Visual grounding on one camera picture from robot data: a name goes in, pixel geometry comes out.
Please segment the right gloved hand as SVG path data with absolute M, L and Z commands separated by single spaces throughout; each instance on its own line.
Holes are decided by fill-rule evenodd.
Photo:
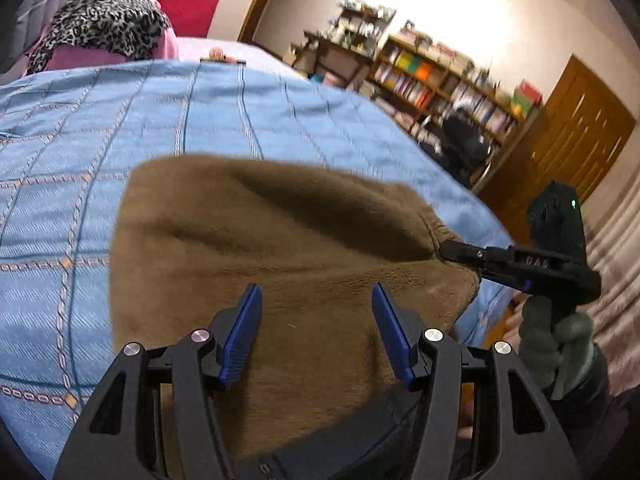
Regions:
M 562 400 L 592 369 L 597 354 L 593 320 L 576 311 L 553 322 L 551 301 L 538 296 L 525 300 L 522 315 L 518 355 L 536 385 L 549 391 L 551 400 Z

